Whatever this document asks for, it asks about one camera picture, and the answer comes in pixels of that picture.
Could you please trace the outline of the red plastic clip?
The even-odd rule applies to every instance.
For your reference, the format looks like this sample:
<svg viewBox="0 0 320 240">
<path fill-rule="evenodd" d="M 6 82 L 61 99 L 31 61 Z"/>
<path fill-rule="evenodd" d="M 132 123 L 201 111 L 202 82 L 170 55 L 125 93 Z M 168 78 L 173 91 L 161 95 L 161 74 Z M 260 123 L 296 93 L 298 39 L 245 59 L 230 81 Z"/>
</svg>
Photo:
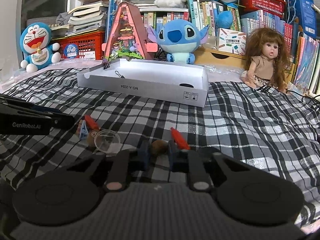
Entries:
<svg viewBox="0 0 320 240">
<path fill-rule="evenodd" d="M 90 115 L 85 115 L 84 120 L 86 122 L 86 125 L 89 127 L 89 129 L 91 130 L 100 129 L 99 125 L 95 122 L 95 120 Z"/>
<path fill-rule="evenodd" d="M 173 141 L 176 143 L 176 145 L 178 146 L 178 148 L 180 150 L 190 150 L 189 144 L 181 135 L 181 133 L 178 130 L 174 129 L 173 127 L 170 130 L 171 130 L 171 137 Z"/>
</svg>

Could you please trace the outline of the clear plastic cup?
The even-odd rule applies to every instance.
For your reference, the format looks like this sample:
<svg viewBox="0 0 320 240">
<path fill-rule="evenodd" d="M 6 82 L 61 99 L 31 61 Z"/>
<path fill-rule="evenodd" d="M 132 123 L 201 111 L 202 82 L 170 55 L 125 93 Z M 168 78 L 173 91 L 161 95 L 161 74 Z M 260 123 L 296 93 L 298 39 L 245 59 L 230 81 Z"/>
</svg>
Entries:
<svg viewBox="0 0 320 240">
<path fill-rule="evenodd" d="M 94 130 L 91 132 L 91 136 L 93 145 L 100 152 L 107 155 L 115 155 L 120 151 L 120 136 L 116 132 L 108 129 Z"/>
</svg>

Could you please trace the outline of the Doraemon plush toy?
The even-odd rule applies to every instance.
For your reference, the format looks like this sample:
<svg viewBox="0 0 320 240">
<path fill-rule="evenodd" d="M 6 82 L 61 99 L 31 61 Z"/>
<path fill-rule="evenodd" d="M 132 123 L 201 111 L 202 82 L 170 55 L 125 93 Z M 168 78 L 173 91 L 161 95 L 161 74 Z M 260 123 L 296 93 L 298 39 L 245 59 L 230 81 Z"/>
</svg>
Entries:
<svg viewBox="0 0 320 240">
<path fill-rule="evenodd" d="M 52 31 L 42 22 L 28 25 L 20 36 L 20 48 L 27 57 L 20 63 L 20 67 L 28 73 L 48 67 L 61 60 L 58 43 L 49 44 Z"/>
</svg>

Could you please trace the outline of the black white plaid cloth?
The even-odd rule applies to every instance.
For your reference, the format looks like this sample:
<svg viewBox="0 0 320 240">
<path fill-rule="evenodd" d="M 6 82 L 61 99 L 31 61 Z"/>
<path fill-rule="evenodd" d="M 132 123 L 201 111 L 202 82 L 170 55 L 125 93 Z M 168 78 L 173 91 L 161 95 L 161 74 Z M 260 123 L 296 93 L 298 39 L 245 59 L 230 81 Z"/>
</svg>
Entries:
<svg viewBox="0 0 320 240">
<path fill-rule="evenodd" d="M 115 131 L 123 147 L 171 138 L 177 129 L 191 148 L 222 153 L 294 182 L 304 194 L 300 226 L 319 219 L 319 104 L 237 82 L 209 85 L 206 105 L 193 107 L 81 88 L 77 69 L 48 70 L 7 95 L 57 108 L 76 120 L 90 115 Z"/>
</svg>

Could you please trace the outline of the white cardboard box tray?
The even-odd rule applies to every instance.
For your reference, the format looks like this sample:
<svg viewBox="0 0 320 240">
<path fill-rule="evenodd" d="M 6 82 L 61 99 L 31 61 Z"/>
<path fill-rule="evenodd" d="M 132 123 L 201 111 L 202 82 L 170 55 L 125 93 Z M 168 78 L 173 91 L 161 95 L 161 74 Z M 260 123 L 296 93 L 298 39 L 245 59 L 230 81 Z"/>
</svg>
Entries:
<svg viewBox="0 0 320 240">
<path fill-rule="evenodd" d="M 190 106 L 204 107 L 209 83 L 203 66 L 174 62 L 116 59 L 110 68 L 104 63 L 77 74 L 79 87 L 141 96 Z M 125 78 L 115 74 L 120 72 Z M 181 87 L 188 83 L 194 88 Z"/>
</svg>

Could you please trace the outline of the black binder clip in box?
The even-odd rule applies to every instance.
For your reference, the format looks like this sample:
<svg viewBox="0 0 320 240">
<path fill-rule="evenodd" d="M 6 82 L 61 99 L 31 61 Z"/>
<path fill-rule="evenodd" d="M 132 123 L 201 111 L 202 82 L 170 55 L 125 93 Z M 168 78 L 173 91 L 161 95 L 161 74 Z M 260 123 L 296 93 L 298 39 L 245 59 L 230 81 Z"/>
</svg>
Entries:
<svg viewBox="0 0 320 240">
<path fill-rule="evenodd" d="M 115 70 L 115 74 L 116 74 L 118 77 L 122 78 L 122 79 L 125 78 L 125 77 L 124 77 L 123 75 L 121 75 L 120 72 L 118 72 L 117 70 Z"/>
</svg>

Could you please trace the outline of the red plastic crate left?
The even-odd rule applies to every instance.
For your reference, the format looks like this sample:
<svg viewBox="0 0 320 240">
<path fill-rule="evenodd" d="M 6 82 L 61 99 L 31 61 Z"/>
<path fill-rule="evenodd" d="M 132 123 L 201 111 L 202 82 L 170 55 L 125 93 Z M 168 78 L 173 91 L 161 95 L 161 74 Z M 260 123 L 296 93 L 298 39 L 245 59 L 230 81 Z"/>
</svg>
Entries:
<svg viewBox="0 0 320 240">
<path fill-rule="evenodd" d="M 63 59 L 93 59 L 103 58 L 102 44 L 105 41 L 105 32 L 92 31 L 74 36 L 53 39 L 53 43 L 60 45 L 60 54 Z"/>
</svg>

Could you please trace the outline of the black binder clip on rim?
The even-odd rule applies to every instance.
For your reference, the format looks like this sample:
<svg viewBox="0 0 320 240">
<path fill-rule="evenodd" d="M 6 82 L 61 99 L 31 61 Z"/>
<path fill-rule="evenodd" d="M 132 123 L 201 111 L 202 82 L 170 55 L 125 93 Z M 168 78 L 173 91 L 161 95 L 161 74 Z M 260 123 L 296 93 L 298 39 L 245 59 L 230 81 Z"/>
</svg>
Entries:
<svg viewBox="0 0 320 240">
<path fill-rule="evenodd" d="M 112 63 L 112 61 L 107 61 L 107 62 L 104 64 L 103 70 L 106 70 L 107 68 L 110 68 L 111 63 Z"/>
</svg>

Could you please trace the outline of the wooden drawer box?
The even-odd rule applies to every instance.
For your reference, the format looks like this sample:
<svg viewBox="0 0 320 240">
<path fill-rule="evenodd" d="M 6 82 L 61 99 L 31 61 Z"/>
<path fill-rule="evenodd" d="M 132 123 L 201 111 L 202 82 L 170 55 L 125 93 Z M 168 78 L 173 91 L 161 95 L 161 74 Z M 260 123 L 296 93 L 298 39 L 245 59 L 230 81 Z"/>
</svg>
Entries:
<svg viewBox="0 0 320 240">
<path fill-rule="evenodd" d="M 194 51 L 195 64 L 245 68 L 245 57 L 238 54 L 200 47 Z"/>
</svg>

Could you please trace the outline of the stack of books left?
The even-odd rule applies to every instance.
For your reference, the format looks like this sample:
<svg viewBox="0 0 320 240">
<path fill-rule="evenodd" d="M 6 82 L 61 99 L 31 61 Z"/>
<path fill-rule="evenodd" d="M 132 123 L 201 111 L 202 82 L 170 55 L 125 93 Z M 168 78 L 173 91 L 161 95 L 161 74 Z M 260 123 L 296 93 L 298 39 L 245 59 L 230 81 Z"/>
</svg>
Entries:
<svg viewBox="0 0 320 240">
<path fill-rule="evenodd" d="M 78 0 L 81 5 L 61 13 L 50 25 L 53 39 L 70 37 L 96 30 L 108 31 L 118 5 L 130 0 Z"/>
</svg>

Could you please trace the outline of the pink triangular diorama house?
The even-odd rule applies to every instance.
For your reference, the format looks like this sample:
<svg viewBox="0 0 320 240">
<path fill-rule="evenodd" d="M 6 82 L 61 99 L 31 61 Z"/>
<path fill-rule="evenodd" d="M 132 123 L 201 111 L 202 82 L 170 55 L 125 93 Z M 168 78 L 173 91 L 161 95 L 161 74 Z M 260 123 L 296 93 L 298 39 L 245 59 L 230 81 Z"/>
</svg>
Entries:
<svg viewBox="0 0 320 240">
<path fill-rule="evenodd" d="M 121 2 L 108 36 L 103 63 L 120 58 L 153 60 L 157 50 L 157 44 L 148 39 L 138 7 Z"/>
</svg>

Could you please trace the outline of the brown haired baby doll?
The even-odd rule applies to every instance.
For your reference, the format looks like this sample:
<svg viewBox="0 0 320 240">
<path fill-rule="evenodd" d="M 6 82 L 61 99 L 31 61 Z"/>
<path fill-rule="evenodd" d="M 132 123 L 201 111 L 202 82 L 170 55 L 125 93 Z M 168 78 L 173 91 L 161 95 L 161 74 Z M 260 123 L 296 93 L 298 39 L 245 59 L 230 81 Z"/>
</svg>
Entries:
<svg viewBox="0 0 320 240">
<path fill-rule="evenodd" d="M 243 83 L 254 89 L 271 86 L 286 92 L 284 70 L 289 57 L 279 32 L 267 27 L 253 31 L 246 42 L 245 59 L 247 69 L 240 76 Z"/>
</svg>

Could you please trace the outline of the white pencil pattern box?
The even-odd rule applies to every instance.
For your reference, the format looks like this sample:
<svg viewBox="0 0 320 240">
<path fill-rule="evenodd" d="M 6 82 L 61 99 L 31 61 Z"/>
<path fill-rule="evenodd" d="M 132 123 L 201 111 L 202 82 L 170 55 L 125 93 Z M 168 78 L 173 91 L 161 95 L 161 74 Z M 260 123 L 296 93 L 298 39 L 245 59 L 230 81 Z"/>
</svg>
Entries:
<svg viewBox="0 0 320 240">
<path fill-rule="evenodd" d="M 217 49 L 227 53 L 244 55 L 246 40 L 246 33 L 220 28 L 217 37 Z"/>
</svg>

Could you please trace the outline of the blue Stitch plush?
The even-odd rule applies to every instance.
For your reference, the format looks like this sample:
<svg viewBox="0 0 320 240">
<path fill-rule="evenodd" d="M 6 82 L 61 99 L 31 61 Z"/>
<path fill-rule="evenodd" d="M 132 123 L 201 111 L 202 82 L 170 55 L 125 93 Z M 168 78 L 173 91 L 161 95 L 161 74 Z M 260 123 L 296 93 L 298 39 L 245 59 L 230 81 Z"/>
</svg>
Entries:
<svg viewBox="0 0 320 240">
<path fill-rule="evenodd" d="M 194 51 L 207 42 L 209 26 L 199 30 L 189 21 L 176 19 L 163 25 L 159 32 L 148 26 L 147 33 L 148 39 L 166 52 L 168 62 L 194 64 Z"/>
</svg>

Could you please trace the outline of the red plastic basket top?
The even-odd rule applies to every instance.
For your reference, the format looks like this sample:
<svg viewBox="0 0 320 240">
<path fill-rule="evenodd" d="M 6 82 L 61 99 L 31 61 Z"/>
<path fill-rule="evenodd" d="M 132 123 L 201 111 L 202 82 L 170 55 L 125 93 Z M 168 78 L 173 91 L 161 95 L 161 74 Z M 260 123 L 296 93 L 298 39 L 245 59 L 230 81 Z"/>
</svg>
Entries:
<svg viewBox="0 0 320 240">
<path fill-rule="evenodd" d="M 284 0 L 240 0 L 244 12 L 263 10 L 283 18 L 285 11 Z"/>
</svg>

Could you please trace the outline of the blue box upper right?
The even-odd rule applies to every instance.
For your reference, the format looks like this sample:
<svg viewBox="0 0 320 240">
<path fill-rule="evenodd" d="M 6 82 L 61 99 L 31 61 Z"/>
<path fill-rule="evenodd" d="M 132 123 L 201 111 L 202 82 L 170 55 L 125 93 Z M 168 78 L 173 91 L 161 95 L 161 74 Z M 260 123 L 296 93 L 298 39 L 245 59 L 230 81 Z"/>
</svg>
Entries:
<svg viewBox="0 0 320 240">
<path fill-rule="evenodd" d="M 286 23 L 298 21 L 302 32 L 312 38 L 317 37 L 316 12 L 313 9 L 313 0 L 284 0 L 284 18 Z"/>
</svg>

